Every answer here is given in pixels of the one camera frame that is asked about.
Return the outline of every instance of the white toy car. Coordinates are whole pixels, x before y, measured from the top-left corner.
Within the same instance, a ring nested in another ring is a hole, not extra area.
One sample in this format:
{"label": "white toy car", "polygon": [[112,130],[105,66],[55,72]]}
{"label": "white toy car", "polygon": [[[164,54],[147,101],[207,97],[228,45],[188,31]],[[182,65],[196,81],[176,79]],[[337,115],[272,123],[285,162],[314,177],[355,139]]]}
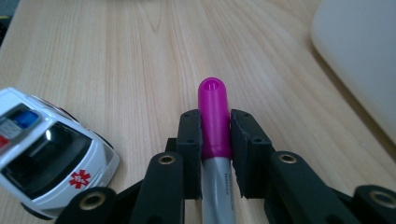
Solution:
{"label": "white toy car", "polygon": [[119,162],[104,138],[61,108],[0,91],[0,184],[32,215],[59,216],[84,189],[106,186]]}

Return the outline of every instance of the wooden surface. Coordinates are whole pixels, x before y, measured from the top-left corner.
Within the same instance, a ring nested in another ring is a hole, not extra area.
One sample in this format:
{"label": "wooden surface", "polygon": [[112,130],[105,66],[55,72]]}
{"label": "wooden surface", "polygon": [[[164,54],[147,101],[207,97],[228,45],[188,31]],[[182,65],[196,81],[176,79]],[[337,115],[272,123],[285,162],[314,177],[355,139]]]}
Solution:
{"label": "wooden surface", "polygon": [[[0,88],[67,109],[108,139],[117,192],[143,178],[177,136],[206,77],[252,114],[276,150],[300,154],[329,186],[396,190],[395,146],[314,50],[318,0],[21,1],[0,50]],[[238,197],[238,223],[267,223],[263,200]],[[0,188],[0,223],[46,223]],[[201,223],[199,202],[186,223]]]}

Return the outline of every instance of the white object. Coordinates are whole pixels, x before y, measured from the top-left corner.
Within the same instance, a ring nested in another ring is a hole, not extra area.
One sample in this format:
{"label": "white object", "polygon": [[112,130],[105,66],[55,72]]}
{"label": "white object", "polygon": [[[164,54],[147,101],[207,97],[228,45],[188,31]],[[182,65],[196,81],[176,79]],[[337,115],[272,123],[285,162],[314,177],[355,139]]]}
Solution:
{"label": "white object", "polygon": [[0,91],[0,184],[33,215],[54,218],[84,189],[105,186],[119,155],[67,112]]}
{"label": "white object", "polygon": [[322,0],[315,47],[396,143],[396,1]]}
{"label": "white object", "polygon": [[230,160],[215,157],[203,161],[202,217],[205,224],[234,224],[233,175]]}

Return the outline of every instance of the white container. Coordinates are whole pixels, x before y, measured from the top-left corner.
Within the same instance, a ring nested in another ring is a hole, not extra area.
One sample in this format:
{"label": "white container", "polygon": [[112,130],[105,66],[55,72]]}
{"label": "white container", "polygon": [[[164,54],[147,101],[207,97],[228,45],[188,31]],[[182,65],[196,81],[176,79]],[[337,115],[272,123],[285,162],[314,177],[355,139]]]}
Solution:
{"label": "white container", "polygon": [[322,0],[315,47],[396,143],[396,1]]}

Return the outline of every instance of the toy car window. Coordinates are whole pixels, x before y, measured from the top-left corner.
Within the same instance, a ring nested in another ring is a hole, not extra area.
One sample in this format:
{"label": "toy car window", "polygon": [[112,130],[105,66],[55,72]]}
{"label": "toy car window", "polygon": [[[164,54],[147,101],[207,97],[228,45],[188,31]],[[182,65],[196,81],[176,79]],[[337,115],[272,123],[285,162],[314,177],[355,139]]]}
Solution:
{"label": "toy car window", "polygon": [[2,170],[2,174],[31,199],[55,188],[81,162],[92,140],[55,123],[19,157]]}

